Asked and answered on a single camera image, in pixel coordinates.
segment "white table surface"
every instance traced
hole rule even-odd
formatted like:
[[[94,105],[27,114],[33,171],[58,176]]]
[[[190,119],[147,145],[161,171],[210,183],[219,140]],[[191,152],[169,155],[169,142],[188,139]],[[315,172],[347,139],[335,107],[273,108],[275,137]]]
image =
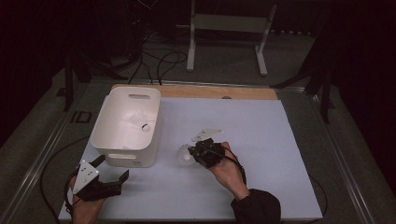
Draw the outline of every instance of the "white table surface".
[[[215,142],[228,141],[247,173],[250,189],[274,194],[281,218],[322,218],[283,105],[276,100],[161,99],[162,127],[157,159],[149,168],[131,168],[121,196],[111,197],[99,215],[108,220],[232,220],[233,195],[204,167],[182,165],[177,150],[191,146],[204,128],[222,129]],[[82,160],[99,156],[89,143]],[[97,167],[99,180],[115,181],[127,168]],[[62,208],[59,219],[70,216]]]

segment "gray carpet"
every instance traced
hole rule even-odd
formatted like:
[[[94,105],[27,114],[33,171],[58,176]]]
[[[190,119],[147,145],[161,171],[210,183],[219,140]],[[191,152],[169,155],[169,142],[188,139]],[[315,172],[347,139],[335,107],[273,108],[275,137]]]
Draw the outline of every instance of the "gray carpet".
[[[163,76],[163,82],[263,87],[276,84],[298,72],[313,41],[309,36],[270,35],[264,49],[269,75],[260,77],[252,48],[254,41],[242,41],[241,44],[241,41],[218,43],[202,39],[197,45],[194,72],[187,72],[186,64],[181,63]],[[177,41],[171,42],[150,41],[145,48],[146,52],[161,58],[168,51],[153,48],[172,48],[187,53],[188,42],[181,36]],[[158,60],[148,55],[144,55],[143,59],[149,71],[141,68],[132,83],[149,83],[149,77],[156,79]],[[164,71],[166,66],[169,67],[169,64],[163,64],[161,71]],[[120,74],[130,77],[136,67],[137,64],[121,71]],[[91,133],[100,106],[111,86],[120,83],[97,75],[90,84],[80,84],[77,90],[78,97],[71,112],[64,113],[64,98],[55,96],[63,85],[62,77],[61,73],[54,78],[53,88],[40,100],[0,150],[0,214],[10,214],[9,211],[17,208],[16,213],[7,219],[11,220],[11,223],[54,223],[41,198],[36,175],[32,177],[29,169],[35,164],[35,158],[39,157],[43,148],[47,151],[64,148],[48,166],[44,175],[45,193],[55,211],[59,212],[63,203],[64,181],[75,169],[88,141],[82,138]],[[293,86],[303,87],[305,82],[306,80],[303,80]],[[329,111],[330,125],[324,124],[318,116],[315,97],[307,96],[294,88],[278,91],[277,95],[285,106],[307,172],[315,178],[312,179],[312,184],[318,203],[322,211],[327,207],[324,218],[318,223],[394,223],[395,198],[378,171],[337,89],[332,88],[333,108]],[[92,120],[89,123],[70,123],[74,111],[91,112]],[[67,122],[64,127],[59,128],[57,122],[62,119]],[[62,134],[54,136],[54,129],[63,130]],[[46,145],[47,142],[53,142],[53,146]],[[70,147],[65,147],[74,142],[76,143]],[[23,180],[32,180],[32,188],[18,189],[20,186],[26,186],[26,183],[22,183]],[[22,192],[23,197],[19,198],[17,192],[18,195]],[[368,217],[371,219],[364,220],[367,217],[364,212],[366,210],[362,209],[360,201],[356,200],[356,192],[363,198]],[[6,210],[10,204],[19,206]]]

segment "human hand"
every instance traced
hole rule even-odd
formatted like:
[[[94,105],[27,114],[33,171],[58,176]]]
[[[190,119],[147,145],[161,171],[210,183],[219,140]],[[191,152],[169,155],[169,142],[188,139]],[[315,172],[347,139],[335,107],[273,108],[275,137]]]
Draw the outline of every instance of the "human hand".
[[[77,177],[74,176],[69,187],[73,189]],[[73,194],[73,224],[92,224],[97,219],[99,212],[106,199],[99,199],[93,202],[85,202],[77,195]]]
[[[231,153],[231,147],[228,142],[223,142],[221,145],[228,149],[225,149],[225,156],[237,160],[233,153]],[[224,188],[233,194],[237,201],[250,195],[250,191],[244,183],[239,167],[232,161],[222,159],[220,163],[210,167],[208,170],[212,172]]]

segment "floor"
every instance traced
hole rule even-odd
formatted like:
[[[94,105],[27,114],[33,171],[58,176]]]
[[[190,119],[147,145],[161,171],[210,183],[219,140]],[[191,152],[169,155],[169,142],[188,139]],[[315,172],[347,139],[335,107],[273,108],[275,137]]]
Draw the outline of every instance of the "floor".
[[[157,72],[160,62],[158,59],[165,54],[174,51],[187,53],[188,38],[183,34],[185,31],[180,30],[180,36],[176,40],[152,35],[144,46],[144,64],[138,72],[134,74],[138,63],[119,71],[128,80],[114,80],[94,71],[91,83],[79,83],[75,79],[75,102],[68,112],[64,112],[64,98],[56,96],[64,86],[64,71],[54,77],[52,88],[0,150],[0,178],[3,183],[0,187],[1,223],[54,222],[50,210],[44,204],[41,190],[57,214],[64,202],[64,181],[78,164],[100,105],[112,85],[128,82],[159,84],[158,76],[162,76],[164,85],[268,88],[269,85],[296,75],[315,41],[310,36],[270,34],[264,48],[269,74],[261,77],[254,55],[255,36],[213,41],[207,34],[201,33],[193,72],[186,71],[186,62],[176,63],[164,75],[163,72],[172,64],[161,63]],[[183,55],[173,53],[164,59],[182,61]],[[319,97],[303,92],[307,80],[276,90],[276,94],[285,107],[324,214],[323,219],[316,222],[396,222],[395,197],[378,171],[370,150],[336,87],[332,87],[330,124],[326,124],[318,113]],[[75,123],[75,111],[92,113],[91,121]],[[99,220],[98,223],[113,222]]]

